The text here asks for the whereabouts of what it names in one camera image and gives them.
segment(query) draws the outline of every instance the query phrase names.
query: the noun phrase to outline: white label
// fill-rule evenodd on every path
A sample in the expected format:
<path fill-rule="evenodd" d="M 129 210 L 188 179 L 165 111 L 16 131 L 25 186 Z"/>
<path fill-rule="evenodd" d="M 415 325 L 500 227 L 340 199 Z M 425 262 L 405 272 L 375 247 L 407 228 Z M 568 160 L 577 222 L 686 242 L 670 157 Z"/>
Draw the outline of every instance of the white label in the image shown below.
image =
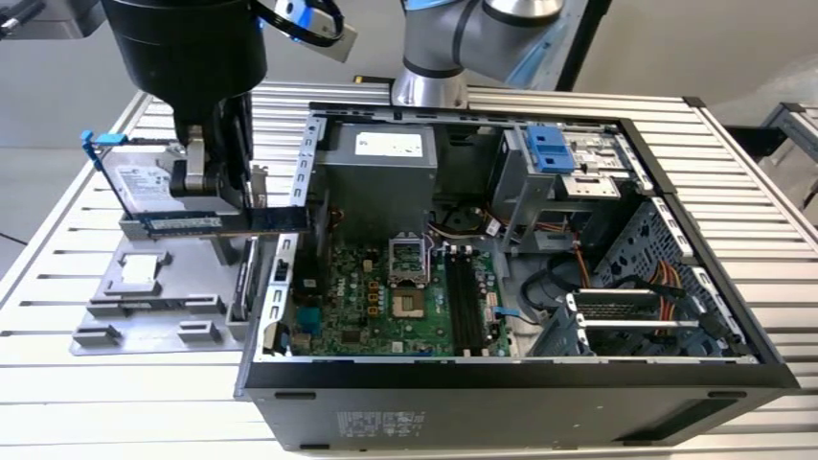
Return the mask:
<path fill-rule="evenodd" d="M 407 438 L 420 436 L 425 412 L 336 412 L 337 428 L 345 438 Z"/>
<path fill-rule="evenodd" d="M 134 201 L 173 200 L 169 195 L 169 173 L 157 166 L 120 166 L 116 173 Z"/>
<path fill-rule="evenodd" d="M 420 134 L 359 132 L 355 138 L 355 154 L 421 158 L 423 137 Z"/>
<path fill-rule="evenodd" d="M 150 220 L 153 230 L 169 230 L 174 228 L 218 228 L 221 227 L 220 218 L 161 218 Z"/>
<path fill-rule="evenodd" d="M 492 218 L 491 222 L 488 223 L 488 226 L 485 227 L 485 233 L 495 237 L 497 235 L 499 230 L 500 222 L 495 218 Z"/>

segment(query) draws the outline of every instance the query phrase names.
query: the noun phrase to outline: ram slot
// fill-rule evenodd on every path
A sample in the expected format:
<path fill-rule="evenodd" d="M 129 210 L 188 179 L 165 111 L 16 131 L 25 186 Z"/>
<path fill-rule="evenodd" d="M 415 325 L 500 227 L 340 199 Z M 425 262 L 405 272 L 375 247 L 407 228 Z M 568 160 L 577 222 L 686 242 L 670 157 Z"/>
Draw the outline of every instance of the ram slot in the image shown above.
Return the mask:
<path fill-rule="evenodd" d="M 479 356 L 483 348 L 483 320 L 471 258 L 465 254 L 445 255 L 445 288 L 455 353 Z"/>

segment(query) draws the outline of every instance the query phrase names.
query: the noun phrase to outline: motherboard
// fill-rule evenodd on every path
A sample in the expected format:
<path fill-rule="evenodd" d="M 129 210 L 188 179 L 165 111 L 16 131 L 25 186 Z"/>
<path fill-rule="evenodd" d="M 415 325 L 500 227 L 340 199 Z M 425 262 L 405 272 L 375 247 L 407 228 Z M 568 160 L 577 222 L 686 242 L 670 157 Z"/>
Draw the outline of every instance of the motherboard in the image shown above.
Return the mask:
<path fill-rule="evenodd" d="M 339 244 L 332 248 L 328 286 L 320 307 L 300 308 L 293 352 L 309 356 L 508 356 L 504 321 L 493 315 L 500 292 L 491 257 L 457 255 L 471 278 L 452 278 L 453 254 L 417 240 L 372 247 Z M 425 283 L 395 277 L 413 272 Z M 475 303 L 452 298 L 461 295 Z M 461 345 L 464 334 L 475 347 Z"/>

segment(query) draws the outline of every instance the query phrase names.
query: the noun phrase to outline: aluminum extrusion table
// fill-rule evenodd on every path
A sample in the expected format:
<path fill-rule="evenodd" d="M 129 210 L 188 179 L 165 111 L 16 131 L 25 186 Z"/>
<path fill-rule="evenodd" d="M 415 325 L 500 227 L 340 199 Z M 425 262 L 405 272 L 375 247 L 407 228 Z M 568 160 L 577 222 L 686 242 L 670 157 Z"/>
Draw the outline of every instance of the aluminum extrusion table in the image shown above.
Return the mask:
<path fill-rule="evenodd" d="M 387 104 L 380 84 L 264 83 L 255 92 L 256 163 L 285 203 L 309 101 Z M 818 457 L 818 234 L 706 108 L 680 98 L 472 88 L 475 109 L 625 117 L 766 328 L 803 391 L 674 448 L 365 452 L 387 458 Z M 169 107 L 140 94 L 114 131 L 170 137 Z M 68 352 L 121 232 L 89 166 L 9 270 L 0 292 L 0 458 L 272 458 L 256 408 L 232 400 L 239 352 L 84 356 Z"/>

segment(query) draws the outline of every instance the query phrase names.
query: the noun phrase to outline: sticker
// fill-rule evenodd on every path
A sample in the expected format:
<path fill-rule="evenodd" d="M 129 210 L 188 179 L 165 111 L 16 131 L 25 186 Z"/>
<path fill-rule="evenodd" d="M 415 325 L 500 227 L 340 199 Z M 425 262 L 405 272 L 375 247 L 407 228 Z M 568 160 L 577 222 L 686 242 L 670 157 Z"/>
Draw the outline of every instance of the sticker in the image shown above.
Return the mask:
<path fill-rule="evenodd" d="M 421 158 L 423 137 L 420 134 L 395 132 L 359 132 L 355 137 L 355 154 Z"/>
<path fill-rule="evenodd" d="M 407 438 L 420 436 L 423 411 L 336 412 L 337 428 L 345 438 Z"/>
<path fill-rule="evenodd" d="M 153 230 L 172 230 L 178 228 L 218 228 L 221 218 L 157 218 L 149 220 Z"/>
<path fill-rule="evenodd" d="M 116 174 L 134 201 L 173 200 L 169 195 L 169 172 L 157 166 L 120 166 Z"/>
<path fill-rule="evenodd" d="M 122 261 L 121 281 L 125 285 L 152 285 L 156 279 L 158 256 L 128 254 Z"/>
<path fill-rule="evenodd" d="M 500 221 L 492 218 L 491 222 L 488 223 L 488 226 L 485 227 L 485 233 L 491 235 L 492 237 L 495 237 L 499 231 L 500 231 Z"/>

